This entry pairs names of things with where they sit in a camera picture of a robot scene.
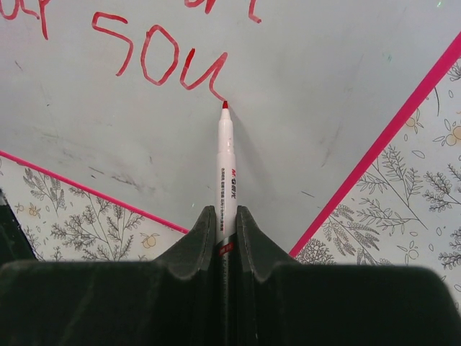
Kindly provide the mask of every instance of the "smudge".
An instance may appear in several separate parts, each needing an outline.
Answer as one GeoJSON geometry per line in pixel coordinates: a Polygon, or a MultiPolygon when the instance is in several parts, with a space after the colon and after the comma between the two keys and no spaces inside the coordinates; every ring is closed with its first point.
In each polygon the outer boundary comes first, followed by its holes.
{"type": "Polygon", "coordinates": [[[392,61],[392,54],[389,53],[382,53],[383,58],[386,58],[387,61],[391,62],[392,61]]]}
{"type": "Polygon", "coordinates": [[[99,170],[96,169],[96,168],[93,168],[93,167],[90,167],[90,166],[88,166],[88,168],[90,168],[90,170],[92,170],[92,171],[95,171],[95,172],[98,172],[98,173],[104,175],[104,172],[101,172],[101,171],[99,171],[99,170]]]}
{"type": "Polygon", "coordinates": [[[122,174],[122,176],[113,175],[111,178],[123,184],[134,186],[138,192],[141,192],[141,191],[146,192],[146,190],[148,190],[149,193],[154,193],[156,191],[155,187],[146,187],[146,186],[137,184],[134,181],[134,179],[130,177],[129,175],[125,175],[125,174],[122,174]]]}
{"type": "Polygon", "coordinates": [[[310,197],[312,197],[312,198],[315,198],[315,196],[312,196],[310,193],[307,193],[306,191],[301,191],[301,193],[303,193],[303,194],[305,194],[305,195],[307,195],[307,196],[310,196],[310,197]]]}
{"type": "Polygon", "coordinates": [[[59,137],[54,134],[54,133],[45,133],[45,132],[42,132],[42,135],[44,135],[45,137],[49,137],[49,138],[53,138],[53,139],[58,139],[59,137]]]}
{"type": "Polygon", "coordinates": [[[439,92],[437,91],[437,87],[434,87],[435,97],[437,98],[437,117],[440,115],[440,98],[439,92]]]}
{"type": "Polygon", "coordinates": [[[118,182],[122,182],[123,184],[136,186],[135,181],[130,177],[124,178],[124,177],[118,177],[116,175],[113,175],[111,178],[114,180],[117,180],[118,182]]]}
{"type": "Polygon", "coordinates": [[[328,158],[331,155],[333,147],[334,147],[334,145],[336,143],[336,140],[338,139],[339,133],[341,132],[342,128],[343,128],[343,119],[341,119],[341,122],[339,123],[339,126],[336,129],[336,132],[334,134],[333,140],[330,142],[330,144],[328,145],[328,148],[326,149],[325,159],[323,159],[323,162],[322,162],[322,165],[320,166],[320,168],[323,168],[323,166],[326,165],[326,162],[328,161],[328,158]]]}
{"type": "Polygon", "coordinates": [[[21,70],[21,72],[24,72],[24,70],[23,70],[22,67],[18,64],[17,61],[14,61],[14,63],[16,64],[17,67],[19,67],[19,70],[21,70]]]}

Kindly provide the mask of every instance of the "pink border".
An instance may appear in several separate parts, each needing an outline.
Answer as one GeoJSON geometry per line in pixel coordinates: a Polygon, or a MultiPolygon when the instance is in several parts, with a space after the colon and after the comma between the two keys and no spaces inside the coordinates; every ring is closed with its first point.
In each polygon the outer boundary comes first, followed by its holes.
{"type": "Polygon", "coordinates": [[[456,60],[461,56],[461,32],[449,45],[447,50],[442,54],[440,59],[435,63],[434,67],[424,77],[423,81],[418,85],[413,94],[408,98],[402,108],[399,109],[395,117],[386,126],[371,148],[363,156],[362,160],[352,170],[351,174],[344,180],[338,191],[333,195],[325,208],[318,214],[317,218],[309,226],[308,230],[301,236],[300,240],[291,249],[290,255],[296,256],[313,237],[314,233],[320,228],[322,223],[328,218],[336,206],[346,197],[347,193],[353,188],[355,183],[367,171],[368,167],[378,157],[382,150],[394,138],[397,132],[402,128],[403,124],[415,112],[416,108],[424,101],[432,89],[439,83],[446,72],[455,64],[456,60]]]}
{"type": "Polygon", "coordinates": [[[165,225],[167,227],[170,227],[176,231],[180,231],[181,233],[184,233],[186,234],[189,230],[185,229],[184,227],[181,227],[181,226],[178,226],[170,221],[167,221],[167,220],[164,220],[162,218],[159,218],[158,216],[155,216],[155,215],[152,215],[150,213],[146,213],[145,211],[141,210],[141,209],[138,209],[138,208],[135,208],[131,205],[128,205],[127,203],[124,203],[124,202],[121,202],[119,200],[116,200],[115,198],[112,198],[110,196],[107,196],[103,193],[100,193],[100,192],[97,192],[96,190],[93,190],[93,189],[90,189],[89,187],[86,187],[86,186],[83,186],[82,184],[79,184],[77,182],[74,182],[73,180],[70,180],[70,179],[67,179],[59,174],[56,174],[56,173],[53,173],[52,171],[48,171],[47,169],[43,169],[35,164],[31,164],[30,162],[27,162],[23,159],[20,159],[19,157],[15,157],[11,154],[8,154],[4,151],[1,151],[0,150],[0,156],[3,156],[7,159],[10,159],[12,161],[15,161],[17,162],[18,164],[22,165],[22,166],[27,166],[29,168],[32,168],[32,169],[35,169],[36,171],[39,171],[39,172],[42,172],[43,174],[46,174],[46,175],[49,175],[50,177],[53,177],[53,178],[56,178],[56,179],[59,179],[61,182],[65,182],[66,184],[69,184],[69,185],[72,185],[72,186],[75,186],[79,189],[82,189],[84,191],[87,191],[89,193],[91,193],[92,195],[95,195],[95,196],[98,196],[100,198],[104,198],[105,200],[108,200],[110,201],[111,203],[114,203],[114,204],[117,204],[119,205],[120,207],[124,207],[128,210],[131,210],[133,211],[134,213],[137,213],[139,215],[142,215],[142,216],[145,216],[146,218],[149,218],[151,220],[154,220],[155,222],[158,222],[158,223],[161,223],[162,225],[165,225]]]}

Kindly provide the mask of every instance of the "white marker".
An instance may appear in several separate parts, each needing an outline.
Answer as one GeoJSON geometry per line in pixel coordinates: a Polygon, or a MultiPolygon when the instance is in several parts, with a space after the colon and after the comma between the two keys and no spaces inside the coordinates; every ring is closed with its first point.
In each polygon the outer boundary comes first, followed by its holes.
{"type": "MultiPolygon", "coordinates": [[[[237,191],[236,155],[233,151],[233,124],[228,103],[224,101],[218,128],[218,171],[216,177],[216,244],[228,239],[236,232],[237,191]]],[[[233,245],[225,241],[223,255],[232,250],[233,245]]]]}
{"type": "Polygon", "coordinates": [[[216,345],[236,345],[236,155],[233,152],[233,124],[224,101],[218,128],[218,171],[216,177],[216,252],[219,277],[219,335],[216,345]]]}

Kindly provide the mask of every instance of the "whiteboard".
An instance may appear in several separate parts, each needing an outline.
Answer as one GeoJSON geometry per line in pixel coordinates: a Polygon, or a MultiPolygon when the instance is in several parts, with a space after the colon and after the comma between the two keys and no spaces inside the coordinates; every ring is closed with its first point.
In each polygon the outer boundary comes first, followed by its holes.
{"type": "Polygon", "coordinates": [[[190,228],[226,99],[239,204],[284,250],[461,28],[458,0],[1,4],[0,150],[190,228]]]}

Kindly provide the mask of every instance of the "red handwritten text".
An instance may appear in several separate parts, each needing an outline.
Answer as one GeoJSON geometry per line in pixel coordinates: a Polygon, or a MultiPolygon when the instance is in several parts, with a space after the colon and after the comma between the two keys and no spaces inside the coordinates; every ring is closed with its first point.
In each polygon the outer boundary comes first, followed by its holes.
{"type": "Polygon", "coordinates": [[[130,45],[130,47],[128,48],[127,57],[125,58],[125,61],[123,62],[122,67],[120,68],[120,70],[116,74],[116,76],[122,76],[123,72],[125,72],[125,69],[127,68],[128,64],[129,64],[129,62],[131,60],[131,56],[133,55],[133,48],[134,48],[133,42],[132,42],[132,40],[130,40],[126,36],[123,36],[123,35],[118,34],[116,32],[110,31],[108,29],[104,29],[103,27],[98,27],[98,19],[100,17],[107,18],[107,19],[112,19],[112,20],[118,20],[119,22],[122,22],[124,24],[128,24],[128,21],[125,18],[115,16],[113,14],[107,14],[107,13],[103,13],[103,12],[96,12],[94,14],[94,16],[93,16],[93,21],[91,22],[91,25],[92,25],[93,29],[95,29],[96,31],[104,32],[106,34],[115,36],[116,38],[124,40],[126,43],[128,43],[130,45]]]}
{"type": "Polygon", "coordinates": [[[19,0],[19,5],[21,6],[21,10],[25,14],[30,14],[31,16],[34,16],[37,19],[40,19],[40,16],[37,14],[37,12],[32,11],[31,9],[26,9],[26,6],[24,5],[24,0],[19,0]]]}
{"type": "Polygon", "coordinates": [[[50,3],[50,0],[38,0],[38,6],[40,8],[40,19],[42,21],[42,33],[43,37],[48,39],[48,29],[46,27],[45,7],[50,3]]]}
{"type": "Polygon", "coordinates": [[[143,74],[144,77],[152,84],[155,85],[162,85],[163,83],[166,82],[166,80],[170,77],[170,75],[173,73],[174,69],[176,66],[178,66],[178,59],[179,59],[179,46],[178,42],[175,41],[175,39],[160,25],[154,25],[149,31],[146,33],[146,40],[144,41],[144,46],[143,46],[143,51],[141,52],[141,67],[143,68],[143,74]],[[147,49],[149,48],[149,44],[151,43],[151,38],[153,34],[155,34],[156,31],[161,32],[168,41],[173,45],[174,47],[174,57],[173,57],[173,62],[171,63],[171,66],[166,70],[165,74],[159,81],[156,81],[152,79],[146,68],[146,54],[147,54],[147,49]]]}
{"type": "Polygon", "coordinates": [[[186,62],[184,63],[184,67],[182,68],[181,77],[179,79],[179,82],[184,88],[186,88],[186,90],[192,90],[198,85],[200,85],[211,73],[213,73],[213,75],[210,78],[210,84],[209,84],[210,91],[218,99],[220,99],[221,101],[225,101],[224,97],[222,97],[215,91],[215,80],[218,77],[219,71],[221,71],[221,69],[223,68],[225,60],[228,58],[228,54],[223,53],[214,62],[214,64],[211,65],[210,68],[206,70],[206,72],[200,78],[198,78],[198,80],[196,80],[194,83],[190,85],[187,85],[184,80],[186,79],[187,71],[189,70],[190,63],[192,62],[192,59],[194,58],[194,54],[195,54],[195,49],[193,48],[190,50],[189,55],[186,58],[186,62]]]}
{"type": "MultiPolygon", "coordinates": [[[[206,1],[207,1],[207,3],[205,5],[205,13],[209,14],[211,12],[213,6],[215,5],[216,0],[206,0],[206,1]]],[[[254,15],[254,7],[256,6],[256,1],[257,0],[250,0],[250,8],[249,8],[249,11],[248,11],[248,17],[252,21],[259,24],[261,22],[261,18],[254,15]]],[[[201,4],[203,4],[203,2],[205,2],[205,0],[184,0],[184,5],[186,5],[189,8],[190,7],[197,7],[197,6],[201,5],[201,4]]]]}
{"type": "Polygon", "coordinates": [[[50,0],[38,0],[38,7],[40,9],[40,16],[37,12],[32,11],[31,9],[26,9],[24,5],[24,0],[15,0],[14,1],[14,8],[11,14],[6,14],[3,10],[3,5],[0,0],[0,14],[6,20],[13,20],[17,17],[19,8],[25,13],[31,16],[34,16],[37,19],[41,19],[42,22],[42,34],[43,37],[47,40],[48,39],[48,29],[46,27],[46,16],[45,16],[45,7],[50,3],[50,0]]]}
{"type": "MultiPolygon", "coordinates": [[[[117,38],[119,38],[121,40],[124,40],[125,42],[127,42],[130,45],[127,57],[126,57],[123,65],[122,65],[122,68],[116,74],[117,76],[122,76],[123,72],[125,72],[125,69],[127,68],[128,64],[130,63],[131,56],[133,55],[133,49],[134,49],[133,42],[132,42],[132,40],[130,40],[129,38],[127,38],[127,37],[125,37],[125,36],[123,36],[121,34],[118,34],[116,32],[113,32],[113,31],[110,31],[108,29],[105,29],[103,27],[98,26],[98,19],[101,18],[101,17],[102,18],[107,18],[107,19],[117,20],[117,21],[122,22],[124,24],[128,24],[128,21],[125,18],[120,17],[120,16],[116,16],[114,14],[108,14],[108,13],[104,13],[104,12],[96,12],[94,14],[94,16],[93,16],[93,21],[91,23],[92,27],[96,31],[104,32],[104,33],[109,34],[111,36],[115,36],[115,37],[117,37],[117,38]]],[[[143,49],[142,49],[141,55],[140,55],[140,64],[141,64],[141,68],[143,70],[144,78],[146,78],[150,83],[152,83],[152,84],[154,84],[156,86],[163,85],[168,80],[170,75],[173,74],[174,70],[178,66],[178,63],[179,63],[179,51],[180,51],[180,49],[179,49],[178,42],[168,33],[168,31],[166,31],[165,28],[163,28],[161,25],[152,26],[152,28],[149,31],[147,31],[147,33],[146,33],[146,39],[144,41],[143,49]],[[171,62],[170,67],[168,67],[166,72],[163,74],[163,76],[158,81],[156,81],[155,79],[153,79],[149,75],[149,72],[148,72],[148,69],[147,69],[147,66],[146,66],[146,58],[147,58],[149,45],[151,44],[152,37],[157,32],[161,33],[173,45],[173,48],[174,48],[173,61],[171,62]]],[[[213,63],[213,65],[211,65],[209,67],[209,69],[206,70],[206,72],[200,78],[198,78],[198,80],[196,80],[192,84],[187,84],[185,82],[185,79],[186,79],[187,72],[189,70],[190,64],[192,62],[192,59],[194,58],[194,54],[195,54],[195,48],[191,49],[190,52],[189,52],[189,55],[186,57],[186,61],[184,62],[184,67],[182,68],[181,76],[179,77],[179,83],[181,83],[181,85],[186,90],[193,90],[196,87],[198,87],[201,83],[203,83],[203,81],[206,78],[211,76],[210,77],[210,83],[209,83],[210,92],[213,95],[215,95],[219,100],[224,101],[225,100],[224,97],[222,97],[220,94],[218,94],[216,92],[216,90],[215,90],[215,80],[218,77],[218,74],[221,71],[221,69],[224,67],[224,63],[225,63],[226,59],[228,58],[228,54],[226,52],[221,54],[221,56],[213,63]]]]}
{"type": "Polygon", "coordinates": [[[14,2],[13,12],[11,14],[5,14],[5,11],[3,10],[3,5],[1,4],[1,0],[0,0],[0,14],[4,19],[13,20],[14,18],[16,18],[18,11],[19,11],[19,0],[16,0],[14,2]]]}

